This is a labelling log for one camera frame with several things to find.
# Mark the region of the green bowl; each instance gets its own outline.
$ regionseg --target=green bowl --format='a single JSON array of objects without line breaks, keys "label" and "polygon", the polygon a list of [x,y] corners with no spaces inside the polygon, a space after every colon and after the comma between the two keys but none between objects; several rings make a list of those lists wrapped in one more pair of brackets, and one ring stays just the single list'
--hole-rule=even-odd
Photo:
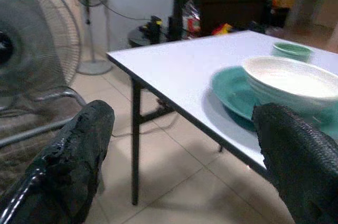
[{"label": "green bowl", "polygon": [[307,47],[291,43],[275,43],[272,55],[275,57],[295,59],[302,62],[308,62],[313,53]]}]

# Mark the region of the black cabinet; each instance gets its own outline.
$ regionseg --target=black cabinet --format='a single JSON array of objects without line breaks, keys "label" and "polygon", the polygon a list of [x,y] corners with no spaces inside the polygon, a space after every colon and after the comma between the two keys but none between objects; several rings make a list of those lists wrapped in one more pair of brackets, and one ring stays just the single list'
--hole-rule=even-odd
[{"label": "black cabinet", "polygon": [[[182,26],[182,7],[188,0],[174,0],[174,17]],[[202,35],[209,35],[220,24],[246,29],[251,21],[258,23],[266,0],[193,0],[201,12]]]}]

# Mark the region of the fan base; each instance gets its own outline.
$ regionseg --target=fan base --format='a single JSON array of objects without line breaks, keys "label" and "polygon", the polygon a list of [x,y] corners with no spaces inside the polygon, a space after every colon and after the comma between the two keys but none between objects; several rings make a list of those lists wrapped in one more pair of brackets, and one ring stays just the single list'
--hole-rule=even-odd
[{"label": "fan base", "polygon": [[110,62],[105,60],[84,61],[79,64],[78,73],[85,75],[100,75],[112,69]]}]

